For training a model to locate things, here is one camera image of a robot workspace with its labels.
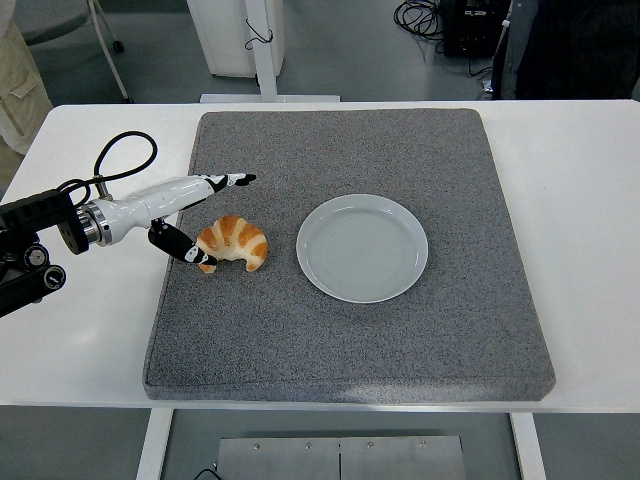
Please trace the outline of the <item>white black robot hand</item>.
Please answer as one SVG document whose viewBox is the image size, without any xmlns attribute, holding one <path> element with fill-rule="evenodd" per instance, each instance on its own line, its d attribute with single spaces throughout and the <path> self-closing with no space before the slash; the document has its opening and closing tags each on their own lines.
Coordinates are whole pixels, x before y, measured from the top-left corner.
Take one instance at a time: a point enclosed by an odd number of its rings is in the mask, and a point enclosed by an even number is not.
<svg viewBox="0 0 640 480">
<path fill-rule="evenodd" d="M 169 256 L 187 263 L 215 266 L 217 260 L 213 256 L 167 224 L 165 218 L 227 187 L 247 186 L 255 179 L 254 174 L 248 173 L 191 175 L 139 190 L 121 200 L 96 200 L 97 243 L 100 246 L 118 243 L 132 229 L 140 227 L 148 231 L 149 242 Z"/>
</svg>

